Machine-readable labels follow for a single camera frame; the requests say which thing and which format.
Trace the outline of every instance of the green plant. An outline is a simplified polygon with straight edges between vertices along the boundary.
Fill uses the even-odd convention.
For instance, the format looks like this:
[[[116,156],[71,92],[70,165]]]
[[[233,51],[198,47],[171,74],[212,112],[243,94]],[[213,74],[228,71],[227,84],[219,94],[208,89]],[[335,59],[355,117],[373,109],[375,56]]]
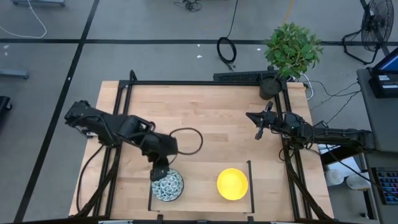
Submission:
[[[315,34],[308,36],[309,33],[309,29],[292,22],[278,27],[271,40],[266,42],[269,49],[264,55],[272,66],[279,68],[281,77],[300,78],[310,64],[313,68],[319,63],[318,53],[323,53],[323,48],[319,47],[322,40]]]

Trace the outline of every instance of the desk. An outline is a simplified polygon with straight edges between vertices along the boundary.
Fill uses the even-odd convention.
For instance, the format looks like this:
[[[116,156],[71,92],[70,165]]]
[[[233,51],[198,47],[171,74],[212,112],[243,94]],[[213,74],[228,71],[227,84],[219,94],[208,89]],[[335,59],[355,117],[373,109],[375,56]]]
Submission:
[[[398,139],[396,137],[398,125],[391,124],[397,120],[398,99],[377,99],[368,83],[371,78],[368,70],[358,70],[357,75],[377,147],[377,151],[365,154],[365,168],[398,167]],[[369,175],[374,181],[372,172],[369,172]],[[397,223],[398,206],[384,205],[377,188],[372,187],[372,192],[380,222],[383,224]]]
[[[96,105],[99,110],[113,112],[117,87],[118,82],[102,83]],[[169,133],[181,127],[193,127],[202,132],[205,140],[202,150],[194,156],[178,155],[171,168],[178,167],[178,170],[182,170],[184,167],[189,169],[189,164],[222,166],[226,163],[244,164],[251,161],[255,213],[220,211],[218,203],[206,205],[213,212],[193,212],[195,209],[192,207],[187,208],[189,212],[148,211],[149,171],[152,164],[141,156],[140,150],[123,144],[111,218],[153,220],[158,214],[163,214],[165,220],[247,221],[248,216],[253,216],[255,221],[294,221],[285,164],[278,158],[282,149],[280,136],[264,130],[262,139],[256,141],[254,135],[257,129],[245,115],[248,111],[260,112],[264,109],[267,101],[258,96],[258,91],[258,86],[134,85],[129,106],[129,114],[154,121],[157,132]],[[289,95],[292,111],[310,123],[302,83],[289,83]],[[189,151],[198,145],[195,134],[180,133],[176,137],[180,150]],[[96,139],[88,140],[82,166],[99,146]],[[103,153],[104,151],[91,161],[84,173],[80,206],[98,186]],[[332,217],[320,157],[310,151],[302,151],[301,156],[307,189],[325,213]],[[209,175],[208,170],[204,168],[197,174]],[[107,194],[106,190],[99,214],[104,212]],[[70,209],[71,215],[76,213],[75,198],[76,193]],[[301,206],[301,217],[304,217],[300,194],[297,199]],[[192,200],[195,200],[192,201],[192,206],[199,206],[198,210],[203,209],[203,205],[197,204],[203,200],[200,195]]]

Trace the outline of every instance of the gray table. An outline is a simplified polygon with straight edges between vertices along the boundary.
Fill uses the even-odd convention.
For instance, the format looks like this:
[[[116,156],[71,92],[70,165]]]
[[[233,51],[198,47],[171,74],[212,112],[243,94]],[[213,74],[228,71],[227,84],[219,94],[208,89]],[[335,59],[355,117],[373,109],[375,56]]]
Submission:
[[[362,69],[357,74],[377,147],[377,151],[364,155],[364,168],[370,170],[372,167],[398,167],[398,98],[377,99],[369,86],[369,71]],[[372,194],[376,217],[382,224],[396,224],[398,205],[383,205],[375,187],[372,187]]]

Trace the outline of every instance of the white cable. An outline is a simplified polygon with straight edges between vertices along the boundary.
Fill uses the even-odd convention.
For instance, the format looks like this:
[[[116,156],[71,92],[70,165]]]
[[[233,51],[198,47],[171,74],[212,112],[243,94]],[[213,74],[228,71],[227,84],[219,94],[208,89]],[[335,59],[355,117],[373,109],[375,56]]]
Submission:
[[[310,96],[309,98],[307,98],[307,100],[309,100],[309,99],[311,99],[311,98],[313,97],[312,85],[311,85],[311,82],[310,82],[310,80],[308,79],[308,77],[307,77],[305,74],[302,74],[302,75],[305,77],[305,79],[307,79],[308,85],[310,86],[310,89],[311,89],[311,96]]]
[[[45,25],[43,24],[43,22],[39,19],[39,17],[36,15],[35,11],[33,11],[33,7],[30,4],[30,0],[27,0],[27,3],[29,4],[29,8],[32,11],[33,15],[36,17],[36,19],[40,22],[40,24],[42,25],[42,27],[44,28],[44,34],[41,35],[40,37],[34,37],[34,36],[27,36],[27,35],[19,35],[19,34],[14,34],[12,32],[7,31],[5,28],[0,26],[0,29],[2,29],[4,32],[16,36],[16,37],[23,37],[23,38],[35,38],[35,39],[40,39],[43,38],[46,34],[47,34],[47,29],[45,28]]]

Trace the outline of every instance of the electric fan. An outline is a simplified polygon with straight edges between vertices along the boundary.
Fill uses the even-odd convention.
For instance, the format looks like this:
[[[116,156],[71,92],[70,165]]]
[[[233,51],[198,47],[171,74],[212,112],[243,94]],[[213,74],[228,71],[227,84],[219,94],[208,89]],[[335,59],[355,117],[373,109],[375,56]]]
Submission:
[[[392,25],[394,23],[394,6],[392,5],[392,0],[371,0],[371,2],[364,7],[364,10],[361,29],[344,36],[343,46],[344,53],[359,60],[364,63],[364,65],[367,65],[374,62],[377,52],[383,43],[388,41],[391,35]],[[371,62],[365,62],[347,51],[346,39],[353,36],[351,39],[352,41],[359,33],[361,33],[363,47],[370,52],[374,52]]]

